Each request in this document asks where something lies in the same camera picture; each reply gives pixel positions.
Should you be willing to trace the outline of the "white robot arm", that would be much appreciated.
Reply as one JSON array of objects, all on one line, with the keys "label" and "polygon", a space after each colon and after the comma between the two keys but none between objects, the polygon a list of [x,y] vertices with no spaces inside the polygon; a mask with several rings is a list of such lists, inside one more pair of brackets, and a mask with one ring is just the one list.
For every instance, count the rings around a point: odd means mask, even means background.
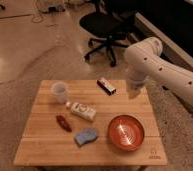
[{"label": "white robot arm", "polygon": [[146,77],[150,76],[193,106],[193,72],[163,60],[160,57],[162,51],[162,42],[156,37],[146,38],[126,48],[128,93],[137,96]]}]

